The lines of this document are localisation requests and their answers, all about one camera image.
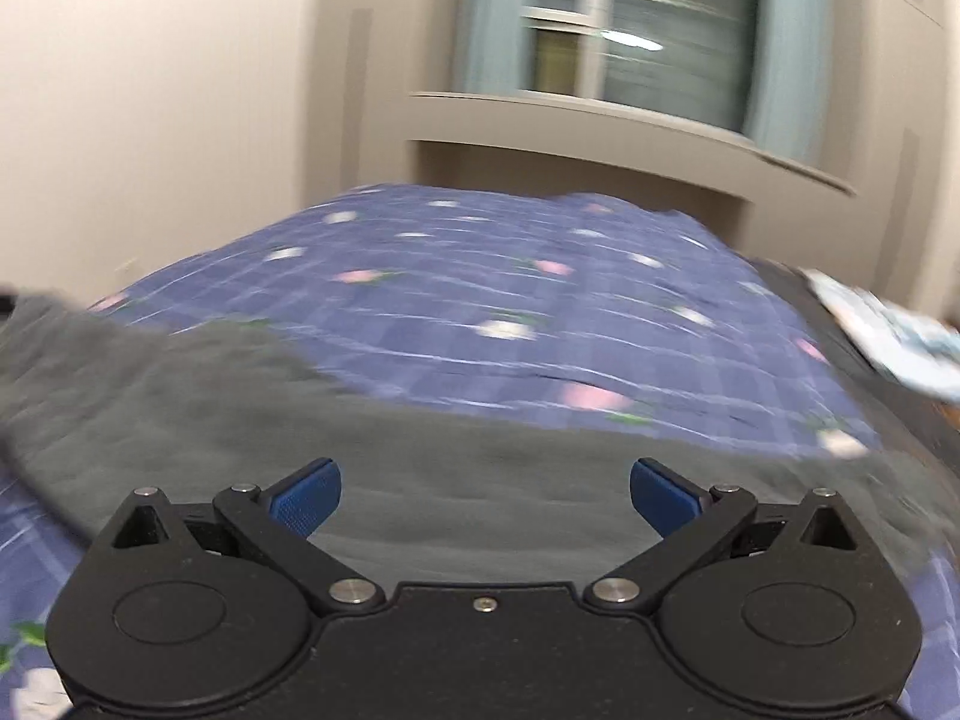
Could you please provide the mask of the grey fleece pants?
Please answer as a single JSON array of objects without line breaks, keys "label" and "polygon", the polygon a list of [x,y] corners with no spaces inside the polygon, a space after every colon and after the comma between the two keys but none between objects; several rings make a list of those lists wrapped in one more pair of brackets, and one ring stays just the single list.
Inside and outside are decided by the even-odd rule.
[{"label": "grey fleece pants", "polygon": [[3,312],[2,445],[85,535],[139,486],[202,502],[330,458],[343,499],[317,544],[386,585],[586,582],[654,539],[628,497],[641,457],[770,502],[835,489],[899,574],[958,539],[957,481],[909,455],[734,455],[451,415],[353,394],[252,323],[167,333],[47,296]]}]

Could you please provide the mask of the dark grey mattress sheet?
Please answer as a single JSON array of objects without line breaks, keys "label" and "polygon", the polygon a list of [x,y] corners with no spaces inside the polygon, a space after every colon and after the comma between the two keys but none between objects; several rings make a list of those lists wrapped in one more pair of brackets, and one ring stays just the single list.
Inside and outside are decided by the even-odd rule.
[{"label": "dark grey mattress sheet", "polygon": [[769,260],[750,259],[748,263],[766,286],[807,322],[818,349],[885,447],[937,458],[958,473],[958,427],[947,416],[947,408],[876,371],[817,301],[799,271]]}]

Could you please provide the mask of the blue floral checked quilt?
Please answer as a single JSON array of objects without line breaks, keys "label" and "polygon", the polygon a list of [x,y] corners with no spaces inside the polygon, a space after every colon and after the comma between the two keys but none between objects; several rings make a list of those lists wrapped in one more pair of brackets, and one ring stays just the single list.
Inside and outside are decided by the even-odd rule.
[{"label": "blue floral checked quilt", "polygon": [[[252,323],[387,403],[734,455],[905,454],[958,486],[937,458],[885,447],[748,260],[690,216],[602,195],[360,188],[88,307],[9,289],[2,316],[23,296],[167,333]],[[386,603],[314,613],[290,580],[239,554],[213,497],[139,486],[85,535],[2,445],[5,717],[958,712],[958,539],[899,574],[835,489],[755,496],[754,523],[647,613],[584,600],[661,541],[631,499],[652,543],[586,582],[386,585],[317,544],[342,475],[337,511],[309,543]]]}]

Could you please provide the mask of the light blue folded clothes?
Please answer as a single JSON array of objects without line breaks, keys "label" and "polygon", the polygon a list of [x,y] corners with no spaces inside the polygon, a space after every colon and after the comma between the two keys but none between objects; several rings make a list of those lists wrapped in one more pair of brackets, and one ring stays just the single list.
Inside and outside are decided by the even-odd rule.
[{"label": "light blue folded clothes", "polygon": [[878,372],[920,394],[957,403],[957,328],[822,271],[804,270],[804,277],[818,302]]}]

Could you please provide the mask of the right blue curtain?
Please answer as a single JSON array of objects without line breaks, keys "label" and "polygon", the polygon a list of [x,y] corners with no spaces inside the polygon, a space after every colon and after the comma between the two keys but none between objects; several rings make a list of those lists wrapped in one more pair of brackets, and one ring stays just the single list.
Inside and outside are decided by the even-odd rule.
[{"label": "right blue curtain", "polygon": [[747,137],[761,151],[817,160],[830,86],[832,0],[758,0]]}]

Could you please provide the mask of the blue curtain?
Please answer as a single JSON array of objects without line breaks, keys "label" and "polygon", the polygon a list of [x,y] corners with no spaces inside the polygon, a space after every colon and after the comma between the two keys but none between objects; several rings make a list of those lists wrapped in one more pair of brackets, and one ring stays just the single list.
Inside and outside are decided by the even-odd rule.
[{"label": "blue curtain", "polygon": [[758,0],[747,137],[761,151],[817,160],[830,86],[832,0]]},{"label": "blue curtain", "polygon": [[454,76],[459,93],[514,96],[526,78],[527,0],[459,0]]}]

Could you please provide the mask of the beige built-in wardrobe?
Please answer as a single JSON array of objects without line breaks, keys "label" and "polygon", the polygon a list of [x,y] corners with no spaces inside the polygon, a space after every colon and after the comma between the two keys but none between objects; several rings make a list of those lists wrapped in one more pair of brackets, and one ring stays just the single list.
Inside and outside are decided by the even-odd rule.
[{"label": "beige built-in wardrobe", "polygon": [[459,93],[459,0],[314,0],[302,192],[403,182],[602,192],[680,210],[752,257],[928,314],[958,280],[955,0],[832,0],[814,164],[740,132],[573,96]]}]

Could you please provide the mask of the left blue curtain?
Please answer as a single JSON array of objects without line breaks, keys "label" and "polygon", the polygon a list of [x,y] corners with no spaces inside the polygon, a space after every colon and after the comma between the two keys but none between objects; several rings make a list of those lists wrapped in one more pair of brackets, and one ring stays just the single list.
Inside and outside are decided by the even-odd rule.
[{"label": "left blue curtain", "polygon": [[459,0],[454,76],[459,93],[514,96],[526,78],[527,0]]}]

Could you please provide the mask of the window with white frame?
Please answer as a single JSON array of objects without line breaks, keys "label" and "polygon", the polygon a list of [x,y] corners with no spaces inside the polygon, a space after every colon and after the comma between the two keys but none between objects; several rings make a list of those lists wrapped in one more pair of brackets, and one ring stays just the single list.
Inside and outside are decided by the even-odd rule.
[{"label": "window with white frame", "polygon": [[526,0],[523,88],[740,132],[760,0]]}]

